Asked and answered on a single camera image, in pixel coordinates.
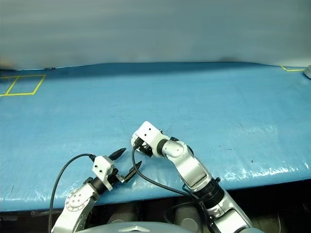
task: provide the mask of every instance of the white bracket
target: white bracket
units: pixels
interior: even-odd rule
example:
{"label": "white bracket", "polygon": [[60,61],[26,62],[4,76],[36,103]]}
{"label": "white bracket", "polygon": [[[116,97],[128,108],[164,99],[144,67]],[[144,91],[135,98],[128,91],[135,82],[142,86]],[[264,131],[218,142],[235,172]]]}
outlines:
{"label": "white bracket", "polygon": [[97,156],[94,160],[92,171],[96,174],[109,191],[112,190],[111,184],[108,182],[108,176],[112,173],[114,162],[107,156]]}
{"label": "white bracket", "polygon": [[169,140],[169,137],[163,135],[160,130],[158,130],[148,121],[145,121],[133,134],[131,140],[132,147],[134,146],[134,142],[138,137],[140,137],[144,141],[144,144],[142,144],[142,146],[145,146],[147,144],[149,147],[151,147],[153,155],[159,158],[163,158],[163,156],[158,154],[158,152],[156,151],[156,147],[162,139]]}

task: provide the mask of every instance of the yellow tape square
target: yellow tape square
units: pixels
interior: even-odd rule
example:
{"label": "yellow tape square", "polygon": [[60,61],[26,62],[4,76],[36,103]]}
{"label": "yellow tape square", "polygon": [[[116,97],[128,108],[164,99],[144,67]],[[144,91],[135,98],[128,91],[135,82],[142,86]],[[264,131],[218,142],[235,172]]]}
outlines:
{"label": "yellow tape square", "polygon": [[[35,86],[34,90],[32,92],[26,92],[26,93],[10,93],[16,82],[20,78],[27,78],[27,77],[42,77],[38,84]],[[16,76],[6,76],[6,77],[1,77],[0,79],[14,79],[10,87],[6,90],[4,94],[1,94],[0,96],[27,96],[27,95],[34,95],[40,85],[42,84],[43,80],[45,79],[46,75],[45,74],[37,74],[37,75],[16,75]]]}

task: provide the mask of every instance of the blue plastic sheet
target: blue plastic sheet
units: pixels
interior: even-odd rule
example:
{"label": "blue plastic sheet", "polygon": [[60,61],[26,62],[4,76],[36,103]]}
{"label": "blue plastic sheet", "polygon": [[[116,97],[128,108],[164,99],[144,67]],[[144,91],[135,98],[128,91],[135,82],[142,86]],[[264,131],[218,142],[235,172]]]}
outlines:
{"label": "blue plastic sheet", "polygon": [[[189,144],[226,189],[311,178],[311,80],[303,72],[248,63],[158,63],[1,76],[37,74],[46,78],[34,95],[0,97],[1,211],[47,209],[61,167],[80,153],[109,155],[127,147],[116,161],[120,174],[127,173],[131,136],[145,120]],[[11,92],[38,81],[21,77]],[[139,153],[136,160],[146,176],[181,188],[169,161]],[[55,208],[94,176],[91,169],[87,158],[68,167]],[[173,195],[135,176],[98,204]]]}

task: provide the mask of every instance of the black cable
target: black cable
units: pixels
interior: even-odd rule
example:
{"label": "black cable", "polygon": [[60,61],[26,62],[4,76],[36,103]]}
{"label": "black cable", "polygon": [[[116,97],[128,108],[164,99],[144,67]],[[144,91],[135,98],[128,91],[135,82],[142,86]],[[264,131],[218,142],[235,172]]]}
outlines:
{"label": "black cable", "polygon": [[133,162],[133,167],[134,167],[134,169],[136,170],[136,173],[137,173],[141,178],[145,179],[146,181],[148,181],[148,182],[150,182],[150,183],[153,183],[153,184],[156,185],[156,186],[159,186],[159,187],[161,187],[161,188],[164,188],[164,189],[166,189],[166,190],[169,190],[169,191],[171,191],[171,192],[175,192],[175,193],[178,193],[178,194],[183,195],[183,196],[186,196],[186,197],[189,196],[188,193],[185,193],[185,192],[179,191],[179,190],[177,190],[177,189],[174,189],[174,188],[165,186],[165,185],[163,185],[163,184],[161,184],[161,183],[155,182],[155,181],[149,179],[148,177],[144,176],[144,175],[138,170],[138,168],[136,167],[136,163],[135,163],[135,150],[136,150],[135,148],[133,148],[133,150],[132,150],[132,162]]}
{"label": "black cable", "polygon": [[159,187],[164,188],[164,189],[167,189],[167,190],[169,190],[169,191],[172,191],[172,192],[181,194],[181,195],[186,196],[186,197],[191,197],[191,198],[193,199],[193,201],[181,203],[181,204],[172,206],[170,209],[166,210],[166,211],[164,212],[164,216],[163,216],[163,217],[164,217],[164,220],[165,220],[167,223],[172,223],[172,222],[169,221],[168,218],[166,217],[167,211],[171,211],[171,210],[173,210],[173,209],[175,209],[175,208],[178,208],[178,207],[180,207],[180,206],[182,206],[182,205],[190,205],[190,204],[196,204],[196,203],[199,204],[199,206],[200,206],[201,209],[202,209],[205,222],[208,221],[208,219],[207,219],[207,213],[206,213],[206,208],[205,208],[204,203],[203,203],[202,200],[201,200],[200,198],[198,198],[196,195],[194,195],[193,193],[191,193],[189,190],[186,190],[186,189],[185,189],[185,186],[186,186],[185,184],[183,185],[183,190],[186,191],[186,192],[182,192],[182,191],[179,191],[179,190],[177,190],[177,189],[173,189],[173,188],[167,187],[167,186],[165,186],[165,185],[163,185],[163,184],[160,184],[160,183],[158,183],[158,182],[155,182],[155,181],[149,179],[148,177],[144,176],[144,175],[138,170],[138,168],[136,167],[136,162],[135,162],[135,150],[136,150],[135,148],[133,148],[133,150],[132,150],[132,162],[133,162],[134,169],[136,170],[136,173],[137,173],[141,178],[145,179],[146,181],[148,181],[148,182],[150,182],[150,183],[153,183],[153,184],[156,185],[156,186],[159,186]]}
{"label": "black cable", "polygon": [[54,196],[55,196],[55,192],[56,192],[56,188],[57,188],[57,185],[58,185],[58,182],[62,176],[62,174],[64,173],[65,169],[68,167],[68,165],[80,158],[80,157],[83,157],[83,156],[88,156],[92,161],[94,161],[95,159],[95,155],[93,154],[80,154],[80,155],[77,155],[76,157],[73,157],[72,159],[70,159],[66,164],[65,166],[63,166],[63,168],[60,170],[59,174],[58,174],[58,177],[56,178],[56,181],[55,181],[55,184],[54,184],[54,187],[53,187],[53,191],[52,191],[52,195],[51,195],[51,201],[50,201],[50,211],[49,211],[49,222],[48,222],[48,233],[51,233],[52,232],[52,211],[53,211],[53,203],[54,203]]}

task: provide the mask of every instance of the gray wall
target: gray wall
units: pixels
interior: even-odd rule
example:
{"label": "gray wall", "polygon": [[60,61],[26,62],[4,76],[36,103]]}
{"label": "gray wall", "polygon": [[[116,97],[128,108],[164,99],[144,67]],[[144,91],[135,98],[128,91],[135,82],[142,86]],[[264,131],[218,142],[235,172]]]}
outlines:
{"label": "gray wall", "polygon": [[310,0],[0,0],[0,64],[311,64]]}

